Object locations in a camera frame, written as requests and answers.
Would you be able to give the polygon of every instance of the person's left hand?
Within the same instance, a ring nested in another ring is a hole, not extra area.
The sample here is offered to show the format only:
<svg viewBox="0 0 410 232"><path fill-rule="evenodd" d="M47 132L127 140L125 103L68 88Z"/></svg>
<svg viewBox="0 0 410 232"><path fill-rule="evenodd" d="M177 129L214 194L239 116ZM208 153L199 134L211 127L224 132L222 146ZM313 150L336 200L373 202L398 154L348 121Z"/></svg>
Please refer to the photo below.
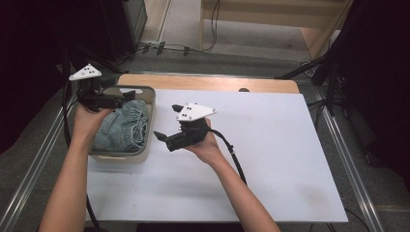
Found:
<svg viewBox="0 0 410 232"><path fill-rule="evenodd" d="M79 104L74 117L73 139L84 139L90 142L100 128L103 119L113 109L103 109L96 113Z"/></svg>

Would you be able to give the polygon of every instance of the plastic container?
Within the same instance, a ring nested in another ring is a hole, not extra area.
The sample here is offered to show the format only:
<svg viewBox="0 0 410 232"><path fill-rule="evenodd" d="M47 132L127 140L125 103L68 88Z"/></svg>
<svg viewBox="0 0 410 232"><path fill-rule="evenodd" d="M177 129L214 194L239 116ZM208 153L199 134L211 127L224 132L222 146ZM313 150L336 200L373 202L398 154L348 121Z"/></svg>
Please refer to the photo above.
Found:
<svg viewBox="0 0 410 232"><path fill-rule="evenodd" d="M104 90L105 94L109 95L119 95L122 96L123 93L135 90L135 100L143 100L147 104L148 113L148 124L145 133L145 143L142 148L134 153L126 152L101 152L91 150L89 155L99 161L136 161L143 162L148 157L147 146L150 142L150 128L152 125L152 119L154 115L155 108L155 90L149 86L131 86L131 85L115 85Z"/></svg>

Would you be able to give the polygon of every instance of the blue cloth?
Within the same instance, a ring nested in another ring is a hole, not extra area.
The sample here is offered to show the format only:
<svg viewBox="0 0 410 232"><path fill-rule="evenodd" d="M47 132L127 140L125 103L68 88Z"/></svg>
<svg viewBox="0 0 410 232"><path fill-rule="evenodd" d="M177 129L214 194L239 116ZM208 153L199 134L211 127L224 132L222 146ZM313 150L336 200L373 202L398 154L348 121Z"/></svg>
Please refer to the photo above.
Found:
<svg viewBox="0 0 410 232"><path fill-rule="evenodd" d="M138 152L145 143L148 124L145 101L126 102L102 121L93 144L93 152Z"/></svg>

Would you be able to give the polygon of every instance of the forearm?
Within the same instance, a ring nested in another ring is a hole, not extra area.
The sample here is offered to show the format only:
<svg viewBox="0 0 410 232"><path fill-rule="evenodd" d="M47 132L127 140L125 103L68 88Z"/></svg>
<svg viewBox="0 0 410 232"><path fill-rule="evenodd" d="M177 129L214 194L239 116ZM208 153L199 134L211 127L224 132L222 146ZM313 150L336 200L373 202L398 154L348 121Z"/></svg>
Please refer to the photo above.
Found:
<svg viewBox="0 0 410 232"><path fill-rule="evenodd" d="M89 142L75 139L47 202L40 231L83 231Z"/></svg>
<svg viewBox="0 0 410 232"><path fill-rule="evenodd" d="M275 221L226 159L212 163L245 231L279 231Z"/></svg>

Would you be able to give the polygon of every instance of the hand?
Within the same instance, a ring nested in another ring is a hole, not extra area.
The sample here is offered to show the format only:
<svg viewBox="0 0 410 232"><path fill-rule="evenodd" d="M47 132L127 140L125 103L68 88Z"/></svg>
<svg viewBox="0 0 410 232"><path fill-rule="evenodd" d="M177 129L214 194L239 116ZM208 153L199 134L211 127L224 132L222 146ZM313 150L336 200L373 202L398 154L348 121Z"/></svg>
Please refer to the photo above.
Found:
<svg viewBox="0 0 410 232"><path fill-rule="evenodd" d="M73 139L91 142L103 119L112 111L113 109L103 109L96 113L79 104L74 117Z"/></svg>
<svg viewBox="0 0 410 232"><path fill-rule="evenodd" d="M208 127L211 127L211 120L205 118ZM220 147L218 146L217 140L212 132L208 132L201 142L186 147L190 152L195 153L200 160L213 166L214 164L225 160Z"/></svg>

